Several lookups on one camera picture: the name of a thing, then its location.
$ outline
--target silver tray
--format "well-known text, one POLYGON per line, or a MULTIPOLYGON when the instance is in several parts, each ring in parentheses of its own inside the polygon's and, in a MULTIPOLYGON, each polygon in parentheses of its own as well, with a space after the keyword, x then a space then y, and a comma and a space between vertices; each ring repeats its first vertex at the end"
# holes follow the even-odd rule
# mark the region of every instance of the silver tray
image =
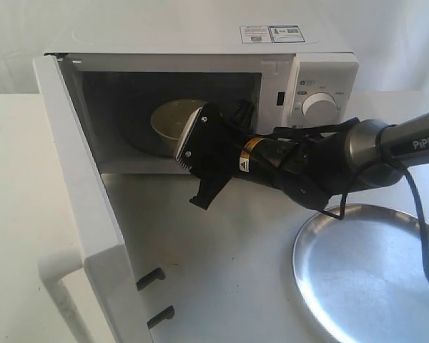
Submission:
POLYGON ((416 218, 364 204, 345 213, 317 214, 294 243, 294 278, 313 317, 339 342, 429 342, 416 218))

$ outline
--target microwave control panel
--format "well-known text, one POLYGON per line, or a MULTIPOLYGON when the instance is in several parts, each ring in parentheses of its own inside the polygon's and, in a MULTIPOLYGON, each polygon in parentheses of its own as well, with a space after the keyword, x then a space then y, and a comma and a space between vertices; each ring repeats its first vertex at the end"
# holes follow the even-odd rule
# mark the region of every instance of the microwave control panel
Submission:
POLYGON ((357 71, 353 54, 297 54, 289 84, 293 92, 282 125, 310 127, 340 122, 357 71))

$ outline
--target white microwave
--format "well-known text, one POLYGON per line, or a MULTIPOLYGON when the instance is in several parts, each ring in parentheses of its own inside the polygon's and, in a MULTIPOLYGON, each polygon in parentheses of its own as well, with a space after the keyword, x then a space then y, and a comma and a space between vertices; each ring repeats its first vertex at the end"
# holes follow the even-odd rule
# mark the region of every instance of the white microwave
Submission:
POLYGON ((138 342, 147 331, 134 288, 142 275, 132 272, 101 175, 184 172, 149 124, 173 99, 203 99, 223 112, 251 101, 260 134, 337 123, 358 62, 316 1, 98 0, 34 68, 82 266, 117 341, 138 342))

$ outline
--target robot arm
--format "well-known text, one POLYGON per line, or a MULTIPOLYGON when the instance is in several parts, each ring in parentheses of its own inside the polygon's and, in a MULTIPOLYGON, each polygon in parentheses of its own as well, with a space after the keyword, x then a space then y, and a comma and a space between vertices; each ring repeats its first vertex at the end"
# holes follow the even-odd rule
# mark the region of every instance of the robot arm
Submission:
POLYGON ((395 126, 352 119, 309 129, 276 128, 261 136, 207 104, 191 115, 175 159, 200 179, 199 192, 190 201, 204 209, 237 177, 280 189, 298 204, 321 212, 366 164, 371 168, 356 178, 350 192, 398 182, 402 174, 382 161, 429 163, 429 113, 395 126))

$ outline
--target white wall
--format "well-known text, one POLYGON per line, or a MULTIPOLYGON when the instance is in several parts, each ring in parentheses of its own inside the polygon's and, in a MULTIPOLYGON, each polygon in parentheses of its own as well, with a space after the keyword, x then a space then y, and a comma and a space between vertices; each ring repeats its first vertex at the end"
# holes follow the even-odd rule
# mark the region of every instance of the white wall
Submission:
MULTIPOLYGON (((37 91, 32 58, 87 2, 0 0, 0 93, 37 91)), ((357 89, 422 89, 429 96, 429 0, 321 2, 360 60, 357 89)))

